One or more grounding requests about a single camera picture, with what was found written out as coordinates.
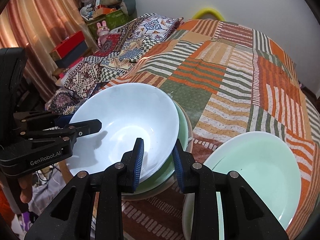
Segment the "person's left hand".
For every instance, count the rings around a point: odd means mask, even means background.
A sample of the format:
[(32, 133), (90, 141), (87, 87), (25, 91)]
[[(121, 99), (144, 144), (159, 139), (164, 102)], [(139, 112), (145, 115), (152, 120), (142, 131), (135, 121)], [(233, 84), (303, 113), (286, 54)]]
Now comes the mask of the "person's left hand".
[(23, 203), (29, 203), (32, 199), (32, 195), (33, 195), (32, 178), (33, 178), (33, 175), (29, 174), (18, 179), (18, 182), (21, 188), (20, 199)]

